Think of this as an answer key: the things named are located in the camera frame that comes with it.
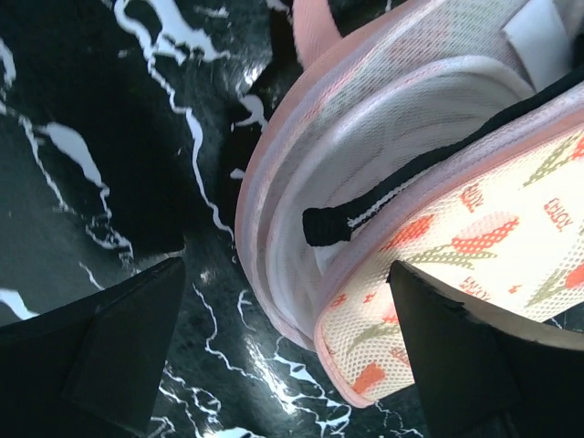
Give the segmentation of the pink floral mesh laundry bag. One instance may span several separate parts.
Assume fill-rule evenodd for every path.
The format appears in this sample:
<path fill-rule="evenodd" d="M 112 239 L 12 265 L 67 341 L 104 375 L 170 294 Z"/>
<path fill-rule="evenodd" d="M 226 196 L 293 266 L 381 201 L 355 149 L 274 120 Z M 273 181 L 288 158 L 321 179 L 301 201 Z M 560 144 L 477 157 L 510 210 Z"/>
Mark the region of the pink floral mesh laundry bag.
<path fill-rule="evenodd" d="M 317 48 L 347 36 L 327 2 L 296 1 L 292 27 L 304 74 L 298 7 L 308 14 Z M 537 322 L 582 301 L 583 71 L 576 62 L 582 34 L 583 20 L 570 62 L 576 84 L 424 172 L 318 271 L 307 261 L 265 268 L 242 259 L 237 216 L 256 207 L 240 198 L 263 164 L 262 139 L 276 112 L 271 117 L 240 189 L 237 253 L 270 322 L 318 354 L 350 405 L 368 407 L 414 382 L 387 281 L 395 261 Z"/>

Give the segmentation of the white bra with black straps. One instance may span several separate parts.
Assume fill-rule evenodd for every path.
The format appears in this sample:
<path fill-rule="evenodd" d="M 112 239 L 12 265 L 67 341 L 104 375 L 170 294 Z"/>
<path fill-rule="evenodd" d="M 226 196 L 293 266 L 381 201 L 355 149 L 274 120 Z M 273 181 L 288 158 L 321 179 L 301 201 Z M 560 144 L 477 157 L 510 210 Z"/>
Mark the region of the white bra with black straps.
<path fill-rule="evenodd" d="M 242 259 L 313 271 L 434 165 L 579 81 L 580 1 L 409 1 L 317 48 L 262 142 L 239 213 Z"/>

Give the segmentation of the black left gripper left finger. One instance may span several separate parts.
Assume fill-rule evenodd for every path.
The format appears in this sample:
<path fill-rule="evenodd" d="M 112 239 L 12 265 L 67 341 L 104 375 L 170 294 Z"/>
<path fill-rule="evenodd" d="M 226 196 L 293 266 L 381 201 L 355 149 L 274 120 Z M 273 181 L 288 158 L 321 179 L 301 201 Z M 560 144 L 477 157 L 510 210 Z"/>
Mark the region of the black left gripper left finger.
<path fill-rule="evenodd" d="M 1 328 L 4 437 L 143 437 L 186 282 L 179 257 Z"/>

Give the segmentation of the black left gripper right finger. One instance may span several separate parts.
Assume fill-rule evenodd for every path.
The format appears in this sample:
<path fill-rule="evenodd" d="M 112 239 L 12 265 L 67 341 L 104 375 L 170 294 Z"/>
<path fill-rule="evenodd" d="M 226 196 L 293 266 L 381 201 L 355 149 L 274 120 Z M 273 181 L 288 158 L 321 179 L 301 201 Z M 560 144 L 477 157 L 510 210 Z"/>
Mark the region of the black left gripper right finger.
<path fill-rule="evenodd" d="M 433 437 L 580 437 L 583 336 L 402 261 L 387 278 Z"/>

